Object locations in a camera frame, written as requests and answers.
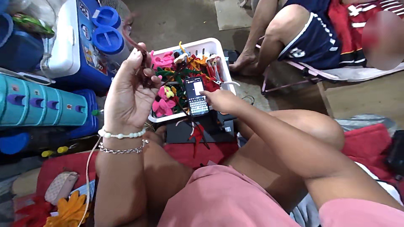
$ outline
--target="white cooler lid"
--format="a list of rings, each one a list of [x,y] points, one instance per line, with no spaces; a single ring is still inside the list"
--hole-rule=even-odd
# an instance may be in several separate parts
[[[73,75],[80,69],[76,0],[67,0],[58,16],[56,40],[48,62],[50,78]]]

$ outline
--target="silver chain bracelet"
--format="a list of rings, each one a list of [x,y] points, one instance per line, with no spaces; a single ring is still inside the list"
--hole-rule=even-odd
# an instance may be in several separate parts
[[[149,141],[147,139],[142,139],[142,145],[139,148],[136,149],[129,149],[129,150],[109,150],[107,148],[104,148],[103,143],[100,143],[98,147],[100,148],[100,151],[105,152],[105,153],[112,153],[112,154],[127,154],[127,153],[133,153],[136,152],[137,154],[141,153],[143,151],[143,148],[148,144]]]

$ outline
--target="pink pouch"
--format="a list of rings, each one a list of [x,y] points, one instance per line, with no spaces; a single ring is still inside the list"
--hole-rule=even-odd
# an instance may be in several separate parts
[[[52,181],[45,193],[45,200],[57,205],[60,198],[67,198],[78,179],[76,172],[63,172]]]

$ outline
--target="white beaded bracelet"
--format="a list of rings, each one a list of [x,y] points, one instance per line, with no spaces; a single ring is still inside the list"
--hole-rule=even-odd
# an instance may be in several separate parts
[[[141,137],[146,133],[146,128],[143,128],[142,131],[140,132],[134,132],[134,133],[129,133],[129,135],[124,135],[122,133],[118,134],[118,135],[112,135],[109,132],[106,132],[104,127],[102,127],[102,129],[100,129],[98,131],[98,134],[102,137],[105,138],[110,138],[110,137],[114,137],[114,138],[118,138],[118,139],[122,139],[122,138],[136,138],[136,137]]]

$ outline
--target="blue plastic container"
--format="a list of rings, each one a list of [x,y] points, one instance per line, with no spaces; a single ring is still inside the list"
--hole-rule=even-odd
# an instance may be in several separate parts
[[[6,11],[8,7],[9,0],[1,0],[0,1],[0,13]]]
[[[87,112],[81,95],[0,74],[0,127],[80,126]]]
[[[118,29],[121,25],[121,17],[118,12],[110,6],[101,6],[95,10],[91,19],[95,26],[110,26]]]
[[[93,32],[93,44],[111,62],[117,62],[119,65],[130,55],[121,33],[110,26],[100,26]]]
[[[32,71],[42,59],[44,45],[40,37],[14,26],[10,15],[0,14],[0,67],[12,71]]]
[[[63,127],[14,128],[1,132],[0,151],[15,154],[63,146],[70,134]]]
[[[91,112],[95,109],[98,109],[98,104],[95,99],[95,93],[89,89],[77,90],[73,91],[74,94],[82,95],[86,98],[88,104],[87,111],[87,120],[86,122],[79,127],[76,127],[70,130],[70,139],[76,139],[80,137],[85,137],[89,135],[94,135],[98,132],[98,119],[96,116],[93,116]]]

